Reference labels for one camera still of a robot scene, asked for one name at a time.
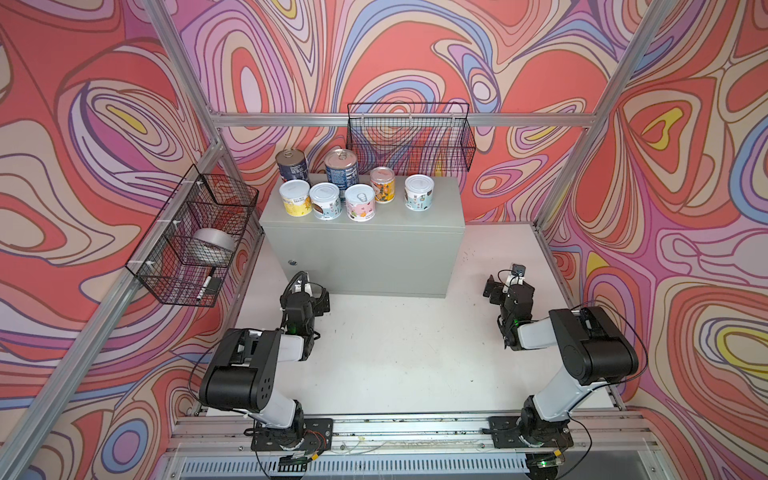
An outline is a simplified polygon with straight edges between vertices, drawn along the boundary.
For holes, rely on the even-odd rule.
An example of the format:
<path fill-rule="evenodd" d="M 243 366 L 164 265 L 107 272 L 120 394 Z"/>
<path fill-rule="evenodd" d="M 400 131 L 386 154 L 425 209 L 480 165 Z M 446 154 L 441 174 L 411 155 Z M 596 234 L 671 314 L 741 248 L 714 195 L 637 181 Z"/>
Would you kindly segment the small pink can silver lid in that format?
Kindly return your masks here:
<path fill-rule="evenodd" d="M 375 201 L 386 204 L 394 200 L 396 176 L 388 167 L 376 167 L 370 171 L 370 184 L 374 190 Z"/>

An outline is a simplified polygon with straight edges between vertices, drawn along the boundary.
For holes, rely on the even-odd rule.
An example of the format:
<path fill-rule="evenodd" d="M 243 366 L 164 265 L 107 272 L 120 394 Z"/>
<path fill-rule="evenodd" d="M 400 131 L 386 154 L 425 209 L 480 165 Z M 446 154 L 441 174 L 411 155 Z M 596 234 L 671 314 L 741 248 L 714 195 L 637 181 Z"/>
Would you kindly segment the tall light blue can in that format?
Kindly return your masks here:
<path fill-rule="evenodd" d="M 359 183 L 358 157 L 349 149 L 334 148 L 323 157 L 327 180 L 339 188 L 340 195 Z"/>

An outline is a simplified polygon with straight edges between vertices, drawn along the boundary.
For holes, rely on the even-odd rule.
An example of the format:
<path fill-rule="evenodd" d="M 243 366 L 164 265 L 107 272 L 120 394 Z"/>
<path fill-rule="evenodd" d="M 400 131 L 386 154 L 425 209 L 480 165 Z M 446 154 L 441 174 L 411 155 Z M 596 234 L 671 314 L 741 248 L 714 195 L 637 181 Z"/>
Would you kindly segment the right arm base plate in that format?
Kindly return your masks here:
<path fill-rule="evenodd" d="M 484 434 L 502 448 L 568 449 L 574 445 L 567 421 L 549 422 L 536 416 L 492 416 Z"/>

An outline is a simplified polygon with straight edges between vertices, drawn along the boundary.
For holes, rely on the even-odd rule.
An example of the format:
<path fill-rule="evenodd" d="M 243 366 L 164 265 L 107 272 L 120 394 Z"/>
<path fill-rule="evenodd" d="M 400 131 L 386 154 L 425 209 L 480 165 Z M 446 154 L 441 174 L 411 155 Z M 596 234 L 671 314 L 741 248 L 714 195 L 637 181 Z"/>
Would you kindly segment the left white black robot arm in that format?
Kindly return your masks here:
<path fill-rule="evenodd" d="M 330 311 L 327 289 L 299 271 L 279 298 L 280 325 L 228 330 L 216 346 L 197 398 L 209 409 L 251 419 L 245 435 L 256 453 L 300 452 L 313 457 L 331 447 L 333 421 L 305 419 L 301 403 L 277 389 L 278 365 L 309 359 L 321 338 L 315 320 Z"/>

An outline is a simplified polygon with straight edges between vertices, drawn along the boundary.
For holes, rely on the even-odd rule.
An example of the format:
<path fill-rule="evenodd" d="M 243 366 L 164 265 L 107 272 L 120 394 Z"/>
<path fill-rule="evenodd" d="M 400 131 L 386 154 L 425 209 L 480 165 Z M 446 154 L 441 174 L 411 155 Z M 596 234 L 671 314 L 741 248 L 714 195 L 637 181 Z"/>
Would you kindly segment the small white blue can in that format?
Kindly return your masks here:
<path fill-rule="evenodd" d="M 405 205 L 409 210 L 422 212 L 428 210 L 433 202 L 434 180 L 426 175 L 415 174 L 405 179 Z"/>

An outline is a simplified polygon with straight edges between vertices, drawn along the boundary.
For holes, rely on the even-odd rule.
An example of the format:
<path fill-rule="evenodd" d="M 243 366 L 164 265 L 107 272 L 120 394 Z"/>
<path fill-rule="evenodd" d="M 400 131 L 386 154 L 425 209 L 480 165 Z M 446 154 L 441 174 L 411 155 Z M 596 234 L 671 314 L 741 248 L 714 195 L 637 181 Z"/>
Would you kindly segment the small yellow can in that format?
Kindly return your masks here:
<path fill-rule="evenodd" d="M 278 192 L 289 216 L 304 217 L 311 212 L 310 184 L 307 181 L 299 179 L 286 181 L 279 187 Z"/>

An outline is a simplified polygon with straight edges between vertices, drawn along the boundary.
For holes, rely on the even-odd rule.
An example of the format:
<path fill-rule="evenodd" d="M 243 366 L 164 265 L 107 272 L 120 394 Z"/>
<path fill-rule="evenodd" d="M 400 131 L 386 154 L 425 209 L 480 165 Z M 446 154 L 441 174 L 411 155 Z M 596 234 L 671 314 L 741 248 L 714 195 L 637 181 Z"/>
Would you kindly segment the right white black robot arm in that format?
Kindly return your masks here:
<path fill-rule="evenodd" d="M 552 309 L 535 320 L 535 288 L 526 268 L 514 264 L 486 280 L 483 296 L 500 307 L 496 323 L 503 345 L 513 351 L 555 347 L 562 367 L 538 393 L 526 398 L 518 416 L 488 419 L 484 433 L 494 447 L 566 449 L 572 410 L 591 393 L 639 371 L 635 348 L 598 306 Z"/>

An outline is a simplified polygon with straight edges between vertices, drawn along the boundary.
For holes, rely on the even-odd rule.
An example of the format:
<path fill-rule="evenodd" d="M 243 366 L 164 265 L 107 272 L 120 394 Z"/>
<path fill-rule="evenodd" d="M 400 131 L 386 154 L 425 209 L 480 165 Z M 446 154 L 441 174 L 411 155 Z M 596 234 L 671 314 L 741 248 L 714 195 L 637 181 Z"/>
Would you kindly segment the tall dark blue can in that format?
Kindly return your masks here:
<path fill-rule="evenodd" d="M 303 151 L 298 149 L 285 149 L 275 155 L 280 177 L 284 182 L 291 180 L 307 181 L 309 167 Z"/>

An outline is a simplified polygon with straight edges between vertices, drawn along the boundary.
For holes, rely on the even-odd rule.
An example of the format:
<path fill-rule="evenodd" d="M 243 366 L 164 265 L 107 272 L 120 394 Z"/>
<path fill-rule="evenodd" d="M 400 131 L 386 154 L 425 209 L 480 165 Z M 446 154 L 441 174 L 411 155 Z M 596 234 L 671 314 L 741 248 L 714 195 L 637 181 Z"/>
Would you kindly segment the small white can pull tab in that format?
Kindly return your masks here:
<path fill-rule="evenodd" d="M 374 189 L 367 184 L 355 184 L 345 190 L 347 216 L 355 222 L 372 220 L 376 213 Z"/>

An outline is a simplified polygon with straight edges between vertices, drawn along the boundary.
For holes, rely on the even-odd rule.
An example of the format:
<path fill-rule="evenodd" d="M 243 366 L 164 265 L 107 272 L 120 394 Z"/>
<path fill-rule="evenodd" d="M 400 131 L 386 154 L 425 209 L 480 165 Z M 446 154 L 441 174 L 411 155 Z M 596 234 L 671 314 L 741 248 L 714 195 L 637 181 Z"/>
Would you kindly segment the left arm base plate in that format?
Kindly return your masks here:
<path fill-rule="evenodd" d="M 257 423 L 251 428 L 251 450 L 254 452 L 324 452 L 332 447 L 333 420 L 311 418 L 295 420 L 285 429 Z"/>

